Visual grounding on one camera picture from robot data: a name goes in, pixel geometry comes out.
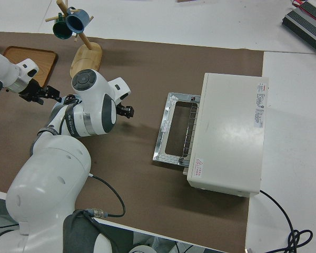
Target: mug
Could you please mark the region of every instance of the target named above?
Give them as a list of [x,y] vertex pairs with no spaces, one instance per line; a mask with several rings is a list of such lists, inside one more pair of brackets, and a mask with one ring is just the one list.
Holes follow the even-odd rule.
[[56,37],[63,40],[70,38],[73,34],[73,32],[68,28],[65,18],[62,17],[62,13],[59,13],[58,19],[55,20],[55,24],[53,25],[53,32]]
[[83,33],[84,28],[89,24],[90,18],[86,11],[79,9],[77,12],[71,13],[70,9],[75,9],[70,7],[67,9],[66,23],[68,28],[74,33]]

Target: gray joint cap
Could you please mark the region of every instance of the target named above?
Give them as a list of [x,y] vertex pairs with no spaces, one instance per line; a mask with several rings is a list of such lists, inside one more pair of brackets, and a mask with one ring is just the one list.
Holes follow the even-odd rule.
[[92,70],[81,70],[74,76],[72,86],[78,91],[88,90],[95,84],[96,77]]

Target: green mug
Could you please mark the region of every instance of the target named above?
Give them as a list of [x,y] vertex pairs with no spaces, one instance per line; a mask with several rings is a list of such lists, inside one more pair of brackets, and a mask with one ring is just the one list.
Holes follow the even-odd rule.
[[70,38],[73,34],[73,32],[68,28],[65,18],[62,16],[61,12],[58,14],[58,19],[55,20],[53,32],[56,37],[63,40]]

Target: brown tray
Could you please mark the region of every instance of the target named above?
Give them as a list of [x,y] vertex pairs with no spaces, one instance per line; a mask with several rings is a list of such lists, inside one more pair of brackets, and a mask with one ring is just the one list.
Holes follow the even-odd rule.
[[41,87],[47,84],[57,61],[57,54],[53,51],[18,46],[9,46],[5,50],[4,56],[14,64],[27,58],[32,59],[39,67],[39,72],[33,78]]

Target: brown table mat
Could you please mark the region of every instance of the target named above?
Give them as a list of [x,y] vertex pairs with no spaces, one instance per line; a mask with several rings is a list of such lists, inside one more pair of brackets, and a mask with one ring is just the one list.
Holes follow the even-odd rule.
[[[134,118],[118,117],[111,133],[80,139],[92,158],[91,173],[108,181],[126,203],[125,217],[110,220],[226,252],[244,252],[249,200],[192,188],[182,168],[154,163],[152,156],[169,92],[201,94],[205,72],[261,76],[263,52],[90,40],[103,49],[100,73],[107,80],[121,76],[132,90],[123,104],[135,108]],[[82,42],[0,32],[0,52],[12,44],[56,52],[48,85],[61,90],[62,96],[73,92],[69,71]],[[1,92],[0,191],[8,190],[28,159],[29,147],[53,105],[50,100],[41,106]],[[87,180],[76,207],[121,212],[116,196],[93,179]]]
[[19,46],[9,46],[3,55],[15,64],[27,58],[32,59],[39,67],[38,73],[33,78],[41,87],[47,84],[57,60],[57,55],[53,51]]

